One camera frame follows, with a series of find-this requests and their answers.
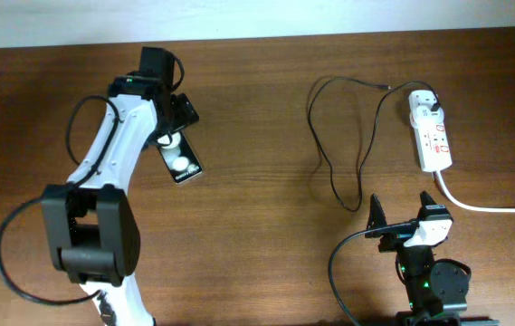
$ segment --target black cable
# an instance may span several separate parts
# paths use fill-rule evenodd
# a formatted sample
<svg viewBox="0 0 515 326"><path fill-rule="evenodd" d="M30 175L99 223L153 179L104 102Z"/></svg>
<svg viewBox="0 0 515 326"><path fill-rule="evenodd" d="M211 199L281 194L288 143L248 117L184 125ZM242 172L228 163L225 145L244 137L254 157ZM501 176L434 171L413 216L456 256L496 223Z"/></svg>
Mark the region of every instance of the black cable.
<svg viewBox="0 0 515 326"><path fill-rule="evenodd" d="M76 118L76 114L78 114L78 111L80 110L82 105L84 105L84 103L86 103L87 101L90 101L90 100L100 100L100 101L107 102L110 105L110 107L112 108L112 110L114 110L114 114L116 115L116 117L118 119L120 117L119 109L117 109L116 105L114 105L114 103L112 103L111 100L109 100L108 98L106 98L102 95L89 95L89 96L83 98L82 100L80 100L74 106L74 109L72 110L72 115L70 116L70 119L68 120L68 126L66 127L66 135L64 137L64 141L66 142L66 150L68 151L68 156L70 157L72 162L76 163L77 166L80 165L80 161L78 159L76 159L76 157L74 156L74 153L72 152L72 147L70 145L70 134L72 132L72 124L74 123L74 118Z"/></svg>
<svg viewBox="0 0 515 326"><path fill-rule="evenodd" d="M173 88L171 89L171 91L176 91L176 89L178 88L178 86L181 85L181 82L183 82L183 79L185 78L185 67L183 67L183 63L181 62L180 59L178 59L176 56L175 56L175 61L176 61L176 64L178 64L178 70L181 71L181 77L178 79L178 81L173 85Z"/></svg>
<svg viewBox="0 0 515 326"><path fill-rule="evenodd" d="M398 275L398 279L400 282L402 282L403 285L405 285L405 278L403 274L400 272L400 261L398 260L398 255L396 255L396 274Z"/></svg>
<svg viewBox="0 0 515 326"><path fill-rule="evenodd" d="M336 300L338 300L339 306L341 307L341 309L343 309L343 311L346 313L348 318L351 320L351 322L353 322L353 324L355 326L362 326L362 324L361 324L361 322L359 322L356 319L356 317L354 317L351 314L351 311L348 309L346 304L341 300L341 297L339 296L338 288L336 288L336 284L333 281L333 261L334 261L334 258L336 257L336 254L338 254L338 251L339 251L339 249L341 248L342 245L345 245L350 240L352 240L354 238L357 238L360 235L365 235L365 234L368 234L368 233L371 233L371 232L391 231L392 229L395 229L395 228L398 228L398 227L408 227L410 225L412 225L412 224L405 222L405 223L399 223L399 224L395 224L395 225L388 225L388 226L383 226L383 227L379 227L379 228L372 228L372 229L356 232L355 234L349 235L345 239L341 240L341 242L336 246L336 248L331 253L331 256L329 257L329 262L328 262L329 285L331 285L331 291L333 291L333 294L336 296Z"/></svg>
<svg viewBox="0 0 515 326"><path fill-rule="evenodd" d="M112 142L112 139L114 138L114 134L119 126L119 123L121 122L119 110L114 105L114 103L112 103L109 99L107 99L103 96L100 96L100 95L87 96L84 99L82 99L81 101L79 101L78 104L76 105L76 107L74 108L74 113L72 114L72 117L73 117L73 115L76 114L76 112L78 112L78 110L80 109L81 105L84 102L86 102L88 100L95 100L95 99L106 101L111 106L111 108L112 108L112 110L114 110L114 114L115 114L115 118L113 121L114 124L112 125L112 129L110 130L109 136L106 138L104 146L102 147L102 151L100 152L100 154L99 154L98 158L96 159L96 161L94 162L94 164L91 166L91 169L86 174L86 176L83 177L82 179L80 179L79 181L68 185L62 192L67 192L73 188L77 188L77 187L81 186L83 183L88 181L92 176L94 176L94 174L97 173L98 166L104 159L104 156L106 155L106 151L108 150L108 147L109 147L110 143ZM15 218L18 215L23 213L24 210L26 210L30 206L33 206L35 204L42 202L42 199L43 199L43 197L40 196L40 197L36 197L34 199L30 199L25 203L22 203L19 207L17 207L14 211L12 211L12 213L10 213L4 219L4 221L2 221L2 224L0 225L0 276L2 277L2 280L4 281L5 285L7 285L7 287L10 290L15 292L20 297L22 297L28 301L34 302L34 303L41 303L41 304L46 304L46 305L51 305L51 306L63 306L63 305L81 303L81 302L86 302L86 301L92 300L93 298L95 298L97 295L100 294L100 290L96 291L95 293L93 293L91 295L81 297L78 299L71 299L71 300L49 300L49 299L41 298L39 296L35 296L33 294L30 294L30 293L22 290L20 287L18 287L14 283L14 281L12 281L12 278L10 277L10 275L8 274L8 272L5 269L4 261L2 259L2 239L4 238L5 229L10 225L10 223L12 223L15 220Z"/></svg>
<svg viewBox="0 0 515 326"><path fill-rule="evenodd" d="M335 187L334 182L333 182L333 166L332 166L331 162L329 161L328 155L326 154L325 150L321 146L321 142L319 141L319 137L318 137L317 133L315 132L315 129L313 128L313 125L311 124L311 109L313 108L313 103L315 103L315 100L318 98L318 96L321 93L321 91L323 91L323 89L326 86L328 86L330 83L335 82L335 81L357 82L359 84L362 84L362 85L365 85L365 86L368 86L368 87L374 87L374 88L378 88L380 90L389 90L382 97L382 99L380 100L380 102L377 105L376 117L374 119L374 129L372 130L372 138L369 141L369 145L367 147L366 155L364 156L364 159L362 159L362 163L359 165L359 170L358 170L358 204L356 205L355 208L350 208L348 205L346 205L346 203L344 203L344 201L339 196L338 190L336 190L336 187ZM382 103L384 102L384 100L388 96L390 96L390 94L392 94L392 93L394 93L394 92L396 92L396 91L398 91L398 90L400 90L400 89L402 89L402 88L404 88L404 87L406 87L408 85L414 84L414 83L420 83L420 84L424 85L426 88L428 88L428 90L430 90L434 94L434 97L436 98L436 103L440 104L440 101L438 100L438 96L436 95L436 92L434 91L432 86L430 86L428 83L426 83L424 81L409 81L409 82L403 83L403 84L395 87L394 89L392 89L388 85L373 84L373 83L366 82L366 81L360 81L360 80L355 79L355 78L333 77L330 80L326 81L323 85L321 85L319 90L313 96L313 99L311 100L311 103L310 103L310 108L308 110L308 124L310 125L311 134L313 135L313 138L315 139L315 142L316 142L316 145L318 146L319 152L325 158L326 162L328 162L328 165L329 165L329 183L331 184L331 190L333 191L333 194L335 195L335 197L338 200L338 202L344 208L346 208L346 210L348 210L349 212L357 212L361 208L361 206L362 206L362 199L363 199L362 171L363 171L364 165L366 164L367 157L369 156L369 153L372 150L372 146L374 145L374 138L376 137L376 132L377 132L377 118L379 116L380 109L382 108Z"/></svg>

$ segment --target electrical socket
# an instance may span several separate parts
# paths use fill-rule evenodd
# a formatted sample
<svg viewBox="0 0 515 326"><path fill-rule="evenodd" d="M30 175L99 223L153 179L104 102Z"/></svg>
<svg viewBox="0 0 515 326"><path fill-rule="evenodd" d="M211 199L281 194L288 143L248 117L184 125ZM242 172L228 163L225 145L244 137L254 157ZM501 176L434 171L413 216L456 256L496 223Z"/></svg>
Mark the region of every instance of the electrical socket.
<svg viewBox="0 0 515 326"><path fill-rule="evenodd" d="M410 102L410 123L414 128L420 166L424 172L441 171L452 165L444 111L439 108L432 112L436 98L431 91L413 91Z"/></svg>

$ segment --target wooden table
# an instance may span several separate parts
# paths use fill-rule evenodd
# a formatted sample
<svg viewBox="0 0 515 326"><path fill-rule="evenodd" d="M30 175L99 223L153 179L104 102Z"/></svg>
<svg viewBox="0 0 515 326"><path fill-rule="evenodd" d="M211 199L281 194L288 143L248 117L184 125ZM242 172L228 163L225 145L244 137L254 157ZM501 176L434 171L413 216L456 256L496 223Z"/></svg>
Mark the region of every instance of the wooden table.
<svg viewBox="0 0 515 326"><path fill-rule="evenodd" d="M129 200L142 237L137 277L148 310L165 324L312 324L344 320L329 288L334 246L366 226L379 195L389 222L416 216L418 194L448 204L455 224L436 258L473 270L468 316L515 325L515 215L473 213L449 204L419 168L406 92L385 104L364 174L364 204L350 214L329 188L329 170L306 123L320 77L430 82L446 111L453 194L473 205L515 206L515 28L353 34L261 40L148 43L176 53L181 87L201 121L186 131L204 175L178 187L155 150L144 152ZM138 67L142 44L0 50L0 221L16 205L62 183L74 170L63 136L72 106L103 93L113 77ZM382 91L334 84L313 119L334 160L336 183L357 199L355 166L368 144ZM102 105L73 129L85 152ZM5 237L6 265L26 290L54 299L82 295L53 270L40 209ZM408 310L393 254L376 240L340 252L336 282L360 318ZM0 281L0 325L100 325L91 303L49 308L26 302Z"/></svg>

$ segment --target white power strip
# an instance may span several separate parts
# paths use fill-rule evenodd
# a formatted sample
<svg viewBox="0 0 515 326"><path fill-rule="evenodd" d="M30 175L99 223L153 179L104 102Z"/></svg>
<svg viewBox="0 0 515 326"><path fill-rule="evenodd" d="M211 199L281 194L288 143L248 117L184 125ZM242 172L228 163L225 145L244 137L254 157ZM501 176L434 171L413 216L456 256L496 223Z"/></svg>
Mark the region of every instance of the white power strip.
<svg viewBox="0 0 515 326"><path fill-rule="evenodd" d="M444 195L455 205L464 209L486 213L515 213L515 208L466 205L450 194L440 172L453 163L444 126L444 111L442 108L431 111L432 106L436 103L436 98L431 91L413 91L408 99L410 101L410 123L414 127L420 166L424 172L434 172Z"/></svg>
<svg viewBox="0 0 515 326"><path fill-rule="evenodd" d="M435 172L448 168L450 157L444 111L431 111L436 98L431 91L413 91L410 100L410 123L414 127L420 166L424 172Z"/></svg>

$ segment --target white wall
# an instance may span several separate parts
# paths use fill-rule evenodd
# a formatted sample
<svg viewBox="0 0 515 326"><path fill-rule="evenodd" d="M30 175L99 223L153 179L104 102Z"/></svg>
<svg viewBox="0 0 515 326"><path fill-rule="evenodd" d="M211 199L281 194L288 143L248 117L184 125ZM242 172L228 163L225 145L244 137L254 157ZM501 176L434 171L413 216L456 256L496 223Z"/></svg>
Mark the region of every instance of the white wall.
<svg viewBox="0 0 515 326"><path fill-rule="evenodd" d="M515 26L515 0L0 0L0 47Z"/></svg>

